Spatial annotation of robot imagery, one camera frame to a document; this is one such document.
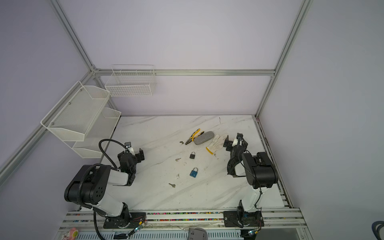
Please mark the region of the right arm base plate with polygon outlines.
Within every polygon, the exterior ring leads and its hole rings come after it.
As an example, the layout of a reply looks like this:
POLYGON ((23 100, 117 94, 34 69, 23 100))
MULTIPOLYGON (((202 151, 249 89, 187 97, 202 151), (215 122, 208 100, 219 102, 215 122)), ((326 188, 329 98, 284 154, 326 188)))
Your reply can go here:
POLYGON ((264 219, 261 211, 253 213, 237 213, 236 211, 224 211, 224 225, 225 227, 263 227, 264 219))

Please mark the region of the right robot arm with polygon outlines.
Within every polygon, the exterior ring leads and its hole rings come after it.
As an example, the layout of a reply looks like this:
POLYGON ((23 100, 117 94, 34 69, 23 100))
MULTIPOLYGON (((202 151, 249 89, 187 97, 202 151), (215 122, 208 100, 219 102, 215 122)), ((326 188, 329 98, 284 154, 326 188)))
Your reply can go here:
POLYGON ((238 133, 233 141, 226 138, 223 144, 226 151, 230 152, 230 159, 227 163, 227 174, 233 178, 239 178, 236 166, 242 165, 247 183, 252 187, 251 193, 239 201, 236 210, 237 225, 244 226, 254 222, 261 222, 262 200, 267 191, 279 181, 275 165, 265 152, 258 152, 256 155, 247 149, 248 143, 243 134, 238 133))

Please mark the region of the blue padlock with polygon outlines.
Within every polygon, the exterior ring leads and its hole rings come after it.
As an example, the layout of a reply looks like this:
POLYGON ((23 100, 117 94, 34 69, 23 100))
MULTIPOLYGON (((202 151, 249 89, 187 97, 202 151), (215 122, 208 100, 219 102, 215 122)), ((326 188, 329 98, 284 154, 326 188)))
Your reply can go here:
POLYGON ((190 177, 192 177, 192 178, 196 178, 197 177, 197 174, 198 174, 198 171, 199 171, 199 169, 198 168, 193 168, 192 170, 191 170, 191 172, 190 172, 190 177))

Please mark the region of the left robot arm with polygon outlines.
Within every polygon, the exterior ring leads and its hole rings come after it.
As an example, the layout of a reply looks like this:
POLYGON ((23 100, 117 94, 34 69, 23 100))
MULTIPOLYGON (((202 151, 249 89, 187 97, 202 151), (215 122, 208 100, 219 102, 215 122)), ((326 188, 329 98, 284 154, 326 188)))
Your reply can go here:
POLYGON ((82 166, 65 190, 65 201, 92 210, 95 216, 104 217, 104 227, 107 229, 141 225, 146 219, 146 214, 132 214, 128 204, 107 193, 107 187, 130 187, 136 178, 137 164, 145 160, 144 151, 139 149, 139 152, 135 153, 130 142, 122 144, 113 139, 102 139, 98 146, 111 164, 82 166), (123 147, 124 150, 118 154, 119 166, 104 150, 104 142, 116 143, 123 147))

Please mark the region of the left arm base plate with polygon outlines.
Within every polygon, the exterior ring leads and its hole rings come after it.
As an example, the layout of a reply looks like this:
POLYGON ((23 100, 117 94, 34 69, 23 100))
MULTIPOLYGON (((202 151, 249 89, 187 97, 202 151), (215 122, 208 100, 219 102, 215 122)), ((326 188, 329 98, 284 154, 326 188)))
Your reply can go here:
POLYGON ((146 220, 145 212, 130 212, 128 218, 123 217, 106 217, 104 229, 134 229, 139 226, 140 222, 146 220))

